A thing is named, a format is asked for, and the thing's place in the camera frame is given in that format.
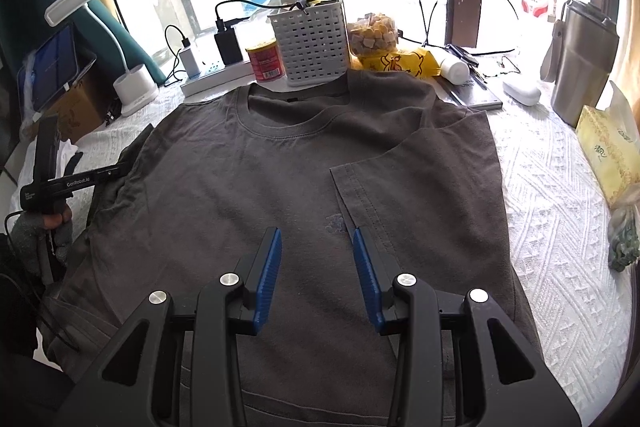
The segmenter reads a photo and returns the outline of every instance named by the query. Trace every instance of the metal bolt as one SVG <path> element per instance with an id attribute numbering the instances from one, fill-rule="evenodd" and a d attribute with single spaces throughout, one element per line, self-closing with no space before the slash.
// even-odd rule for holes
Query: metal bolt
<path id="1" fill-rule="evenodd" d="M 151 304 L 160 304 L 166 301 L 166 293 L 162 290 L 156 290 L 151 295 L 149 295 L 149 302 Z"/>
<path id="2" fill-rule="evenodd" d="M 225 273 L 220 278 L 220 284 L 225 286 L 233 286 L 234 284 L 237 284 L 239 280 L 240 278 L 235 273 Z"/>
<path id="3" fill-rule="evenodd" d="M 416 280 L 415 276 L 410 273 L 401 273 L 398 276 L 398 283 L 402 286 L 413 286 Z"/>
<path id="4" fill-rule="evenodd" d="M 480 288 L 471 290 L 469 292 L 469 297 L 471 297 L 471 300 L 475 302 L 487 302 L 489 300 L 489 294 Z"/>

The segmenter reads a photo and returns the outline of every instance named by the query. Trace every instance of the tin can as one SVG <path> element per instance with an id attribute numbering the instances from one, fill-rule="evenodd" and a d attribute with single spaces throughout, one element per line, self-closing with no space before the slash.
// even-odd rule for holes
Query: tin can
<path id="1" fill-rule="evenodd" d="M 245 49 L 249 55 L 251 67 L 254 68 L 255 80 L 258 82 L 271 82 L 284 74 L 284 65 L 276 39 Z"/>

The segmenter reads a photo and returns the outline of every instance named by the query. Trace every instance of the white desk lamp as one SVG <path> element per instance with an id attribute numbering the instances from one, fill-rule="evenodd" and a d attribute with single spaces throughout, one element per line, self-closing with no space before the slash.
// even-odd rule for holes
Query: white desk lamp
<path id="1" fill-rule="evenodd" d="M 140 64 L 129 70 L 118 39 L 111 33 L 107 25 L 90 10 L 87 4 L 89 1 L 90 0 L 57 0 L 46 9 L 44 18 L 47 23 L 49 23 L 49 26 L 57 26 L 73 12 L 84 8 L 107 35 L 111 37 L 118 49 L 125 70 L 125 73 L 113 83 L 113 88 L 122 101 L 122 115 L 129 116 L 155 100 L 156 96 L 158 96 L 158 86 L 156 86 L 156 83 L 151 78 L 144 64 Z"/>

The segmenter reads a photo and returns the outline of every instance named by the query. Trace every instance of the storage basket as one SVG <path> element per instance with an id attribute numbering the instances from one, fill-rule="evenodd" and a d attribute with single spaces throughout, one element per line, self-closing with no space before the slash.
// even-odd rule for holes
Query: storage basket
<path id="1" fill-rule="evenodd" d="M 350 63 L 342 1 L 270 15 L 290 86 L 329 82 Z"/>

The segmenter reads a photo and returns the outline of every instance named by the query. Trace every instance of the barcode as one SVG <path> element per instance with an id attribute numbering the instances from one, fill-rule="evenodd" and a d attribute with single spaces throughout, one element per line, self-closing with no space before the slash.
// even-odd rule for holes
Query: barcode
<path id="1" fill-rule="evenodd" d="M 273 70 L 273 71 L 265 71 L 262 76 L 264 78 L 273 78 L 274 76 L 278 76 L 280 74 L 280 68 L 278 68 L 277 70 Z"/>

